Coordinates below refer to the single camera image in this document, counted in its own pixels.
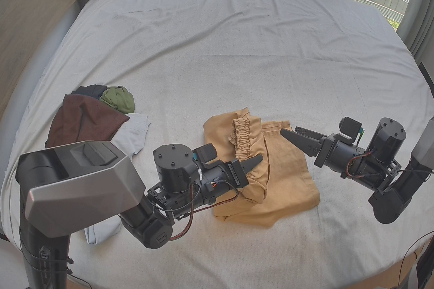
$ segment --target brown garment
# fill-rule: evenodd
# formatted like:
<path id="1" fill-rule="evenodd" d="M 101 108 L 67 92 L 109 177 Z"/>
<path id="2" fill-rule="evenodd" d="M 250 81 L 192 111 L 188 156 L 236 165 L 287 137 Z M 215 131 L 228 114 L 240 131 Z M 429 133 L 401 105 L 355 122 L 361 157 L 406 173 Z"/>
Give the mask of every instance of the brown garment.
<path id="1" fill-rule="evenodd" d="M 291 130 L 289 121 L 261 124 L 247 108 L 211 117 L 203 125 L 205 143 L 214 145 L 220 160 L 264 158 L 247 174 L 249 185 L 240 189 L 238 199 L 214 207 L 217 219 L 271 227 L 279 218 L 319 204 L 304 154 L 280 135 L 282 128 Z M 217 201 L 233 196 L 230 191 Z"/>
<path id="2" fill-rule="evenodd" d="M 65 95 L 51 123 L 45 147 L 87 140 L 110 140 L 129 119 L 93 97 Z"/>

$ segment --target headboard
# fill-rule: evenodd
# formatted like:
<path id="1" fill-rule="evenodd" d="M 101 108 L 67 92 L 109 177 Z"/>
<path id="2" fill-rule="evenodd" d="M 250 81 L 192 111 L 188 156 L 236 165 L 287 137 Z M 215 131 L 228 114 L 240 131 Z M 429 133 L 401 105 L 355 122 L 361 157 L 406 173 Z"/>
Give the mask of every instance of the headboard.
<path id="1" fill-rule="evenodd" d="M 0 119 L 36 48 L 76 0 L 0 0 Z"/>

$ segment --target navy cloth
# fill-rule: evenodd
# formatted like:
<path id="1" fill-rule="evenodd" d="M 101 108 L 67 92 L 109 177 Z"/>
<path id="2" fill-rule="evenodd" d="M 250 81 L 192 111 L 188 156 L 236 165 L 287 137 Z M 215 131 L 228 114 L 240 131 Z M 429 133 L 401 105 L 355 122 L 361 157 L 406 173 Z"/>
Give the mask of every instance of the navy cloth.
<path id="1" fill-rule="evenodd" d="M 71 94 L 86 95 L 99 100 L 102 93 L 106 90 L 107 86 L 98 86 L 96 84 L 92 84 L 91 86 L 79 86 L 77 90 L 73 91 Z"/>

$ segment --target wooden floor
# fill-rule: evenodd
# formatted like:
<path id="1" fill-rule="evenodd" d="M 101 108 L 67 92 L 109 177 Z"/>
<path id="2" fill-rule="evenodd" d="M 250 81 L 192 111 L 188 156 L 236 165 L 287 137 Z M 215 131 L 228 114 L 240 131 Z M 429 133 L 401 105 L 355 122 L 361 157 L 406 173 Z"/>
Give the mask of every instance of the wooden floor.
<path id="1" fill-rule="evenodd" d="M 413 263 L 416 260 L 416 256 L 419 256 L 421 250 L 422 248 L 419 248 L 418 250 L 416 250 L 416 252 L 410 254 L 404 259 L 404 263 L 402 265 L 402 272 L 401 272 L 401 281 L 404 279 L 404 277 L 407 275 L 410 268 L 413 266 Z M 401 267 L 401 262 L 398 262 L 394 264 L 392 267 L 390 267 L 389 269 L 387 269 L 386 271 L 378 275 L 375 275 L 371 278 L 368 278 L 367 280 L 364 280 L 353 286 L 349 286 L 346 289 L 374 289 L 377 288 L 378 286 L 383 288 L 393 288 L 398 285 L 400 267 Z M 83 289 L 83 288 L 89 288 L 89 287 L 85 286 L 85 284 L 83 284 L 83 286 L 80 286 L 71 281 L 68 281 L 68 285 L 66 286 L 66 289 Z M 434 289 L 434 280 L 432 278 L 428 282 L 425 289 Z"/>

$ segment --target mattress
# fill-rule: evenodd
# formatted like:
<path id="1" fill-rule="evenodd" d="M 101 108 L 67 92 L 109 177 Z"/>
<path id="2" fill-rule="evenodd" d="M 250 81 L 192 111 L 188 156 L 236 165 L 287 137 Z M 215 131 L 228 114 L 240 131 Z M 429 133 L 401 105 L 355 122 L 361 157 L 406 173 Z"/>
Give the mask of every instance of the mattress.
<path id="1" fill-rule="evenodd" d="M 133 158 L 146 186 L 152 151 L 203 145 L 211 116 L 248 107 L 336 133 L 363 123 L 366 148 L 379 120 L 399 121 L 405 166 L 434 100 L 412 56 L 373 6 L 351 0 L 90 0 L 41 76 L 21 121 L 1 191 L 1 218 L 19 245 L 18 156 L 44 147 L 63 96 L 80 85 L 123 85 L 152 121 Z M 434 179 L 392 224 L 376 221 L 371 191 L 307 157 L 320 204 L 271 228 L 222 223 L 206 211 L 163 248 L 125 228 L 101 245 L 71 237 L 70 266 L 94 288 L 340 288 L 398 260 L 434 225 Z M 176 223 L 175 232 L 186 221 Z"/>

